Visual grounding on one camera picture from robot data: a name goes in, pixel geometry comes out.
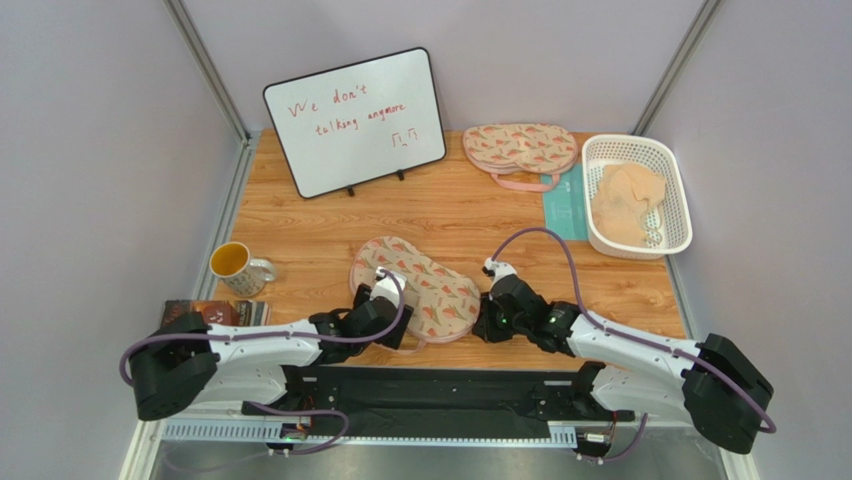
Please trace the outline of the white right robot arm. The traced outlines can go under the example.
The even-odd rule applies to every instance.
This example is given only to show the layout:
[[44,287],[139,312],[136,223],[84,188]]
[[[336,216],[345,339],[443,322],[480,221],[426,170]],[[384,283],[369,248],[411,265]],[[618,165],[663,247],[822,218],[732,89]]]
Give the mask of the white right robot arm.
[[770,432],[774,388],[730,339],[673,339],[637,330],[564,301],[546,301],[516,274],[496,276],[481,338],[522,335],[539,349],[584,361],[575,388],[603,409],[690,423],[737,454]]

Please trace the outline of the floral mesh laundry bag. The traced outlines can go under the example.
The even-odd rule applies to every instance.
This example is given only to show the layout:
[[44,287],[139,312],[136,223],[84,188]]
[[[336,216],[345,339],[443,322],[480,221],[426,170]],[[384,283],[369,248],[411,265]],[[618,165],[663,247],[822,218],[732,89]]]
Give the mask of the floral mesh laundry bag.
[[397,236],[380,236],[365,243],[350,268],[350,290],[375,283],[378,268],[406,278],[406,304],[413,309],[406,334],[417,346],[454,342],[470,333],[480,312],[480,291],[469,277],[433,260],[412,243]]

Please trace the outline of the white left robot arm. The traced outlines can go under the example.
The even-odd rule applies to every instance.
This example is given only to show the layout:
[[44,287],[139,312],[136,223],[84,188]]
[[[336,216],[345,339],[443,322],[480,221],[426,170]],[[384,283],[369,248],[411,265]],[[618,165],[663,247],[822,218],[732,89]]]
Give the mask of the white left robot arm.
[[120,372],[138,419],[169,418],[207,403],[272,406],[292,391],[290,370],[341,364],[372,343],[396,348],[414,313],[403,285],[360,285],[350,309],[288,324],[232,326],[186,312],[133,344]]

